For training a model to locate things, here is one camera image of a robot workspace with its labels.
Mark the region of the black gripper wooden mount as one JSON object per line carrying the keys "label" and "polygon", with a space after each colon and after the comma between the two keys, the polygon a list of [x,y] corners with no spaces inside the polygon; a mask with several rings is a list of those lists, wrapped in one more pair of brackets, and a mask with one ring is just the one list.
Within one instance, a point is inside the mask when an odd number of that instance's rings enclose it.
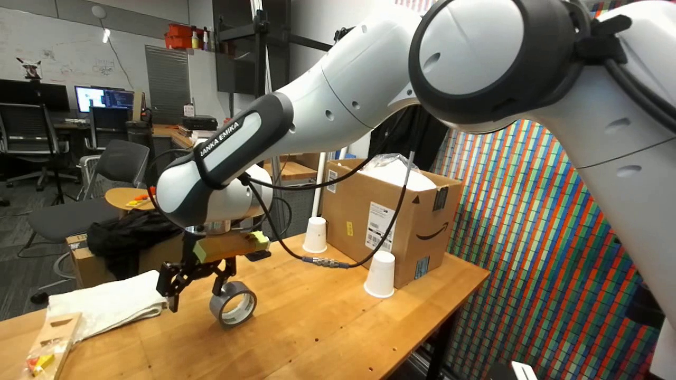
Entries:
{"label": "black gripper wooden mount", "polygon": [[[263,253],[271,248],[271,239],[261,233],[244,233],[230,231],[225,235],[207,235],[198,237],[194,242],[189,244],[186,271],[206,268],[216,264],[213,275],[216,281],[212,286],[213,295],[222,295],[227,281],[236,275],[236,256],[251,256]],[[157,291],[167,300],[171,313],[180,307],[180,294],[185,288],[192,282],[192,278],[185,273],[183,267],[162,264],[159,268],[159,282]]]}

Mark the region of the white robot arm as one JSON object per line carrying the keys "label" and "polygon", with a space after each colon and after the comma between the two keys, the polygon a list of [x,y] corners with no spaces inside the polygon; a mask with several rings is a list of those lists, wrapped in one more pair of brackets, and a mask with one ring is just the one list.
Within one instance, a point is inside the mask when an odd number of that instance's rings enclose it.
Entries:
{"label": "white robot arm", "polygon": [[580,0],[438,0],[357,24],[308,72],[258,97],[159,177],[185,225],[253,162],[325,151],[422,105],[465,132],[547,127],[676,320],[676,4],[598,14]]}

